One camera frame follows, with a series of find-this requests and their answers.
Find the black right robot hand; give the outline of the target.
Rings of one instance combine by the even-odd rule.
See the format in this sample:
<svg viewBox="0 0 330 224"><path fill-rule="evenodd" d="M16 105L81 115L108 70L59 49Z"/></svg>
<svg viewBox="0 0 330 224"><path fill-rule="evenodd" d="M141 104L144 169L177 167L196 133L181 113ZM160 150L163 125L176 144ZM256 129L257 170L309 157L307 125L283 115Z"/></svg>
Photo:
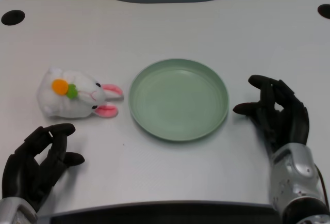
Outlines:
<svg viewBox="0 0 330 224"><path fill-rule="evenodd" d="M258 102L241 103L233 111L249 117L263 133L271 152L288 143L307 144L307 108L281 80L252 75L249 83L260 90Z"/></svg>

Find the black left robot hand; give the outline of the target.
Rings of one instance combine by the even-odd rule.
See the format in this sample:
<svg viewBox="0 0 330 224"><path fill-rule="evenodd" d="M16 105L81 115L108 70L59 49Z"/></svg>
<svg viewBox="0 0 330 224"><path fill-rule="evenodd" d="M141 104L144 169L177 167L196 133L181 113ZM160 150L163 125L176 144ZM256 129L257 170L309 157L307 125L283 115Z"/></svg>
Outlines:
<svg viewBox="0 0 330 224"><path fill-rule="evenodd" d="M79 153L68 152L70 123L38 127L7 159L2 177L3 198L18 197L39 211L64 172L85 162Z"/></svg>

